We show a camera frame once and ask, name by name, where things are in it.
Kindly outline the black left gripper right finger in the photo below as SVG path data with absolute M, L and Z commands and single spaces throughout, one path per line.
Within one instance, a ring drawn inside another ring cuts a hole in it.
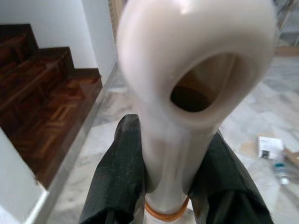
M 198 224 L 271 224 L 271 214 L 249 172 L 217 132 L 189 197 Z

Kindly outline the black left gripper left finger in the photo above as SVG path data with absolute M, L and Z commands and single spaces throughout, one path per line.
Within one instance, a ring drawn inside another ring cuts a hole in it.
M 142 224 L 145 166 L 137 114 L 119 121 L 114 139 L 97 165 L 80 224 Z

